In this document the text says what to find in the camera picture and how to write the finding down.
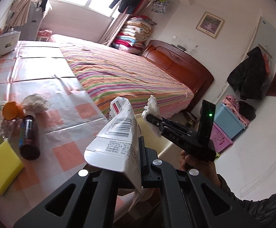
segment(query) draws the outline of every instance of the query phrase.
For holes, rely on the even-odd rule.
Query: plastic bottle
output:
[[[20,129],[20,154],[27,160],[36,160],[40,157],[38,126],[35,114],[27,112]]]

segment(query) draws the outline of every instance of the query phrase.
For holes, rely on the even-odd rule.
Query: wooden headboard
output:
[[[151,40],[142,56],[191,89],[194,98],[185,109],[188,112],[214,81],[212,74],[199,61],[165,42]]]

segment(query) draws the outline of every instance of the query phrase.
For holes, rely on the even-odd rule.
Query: white container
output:
[[[15,49],[19,41],[21,32],[12,31],[0,34],[0,56],[5,55]]]
[[[145,147],[156,150],[159,159],[164,160],[173,165],[174,168],[179,169],[179,160],[181,158],[180,152],[182,149],[163,136],[157,137],[143,120],[141,114],[137,114],[135,117],[141,128]]]

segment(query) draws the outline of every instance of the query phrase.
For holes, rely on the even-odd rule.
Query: picture frame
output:
[[[196,29],[216,39],[221,30],[224,20],[209,12],[205,12]]]

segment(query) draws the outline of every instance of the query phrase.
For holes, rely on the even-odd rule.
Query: curtain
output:
[[[123,27],[124,23],[131,16],[130,14],[120,13],[110,24],[109,28],[107,28],[106,32],[99,40],[99,44],[110,46],[114,41],[115,37],[119,33],[120,29]]]
[[[152,1],[142,0],[138,5],[136,10],[134,11],[134,15],[140,15],[147,7],[150,5]],[[126,10],[123,13],[120,13],[110,24],[109,28],[107,28],[106,32],[99,40],[99,44],[110,46],[114,41],[115,37],[123,27],[124,23],[128,20],[128,18],[132,15],[126,14]]]
[[[31,0],[15,0],[10,11],[14,12],[13,16],[8,21],[12,27],[22,26],[27,22],[28,12]]]

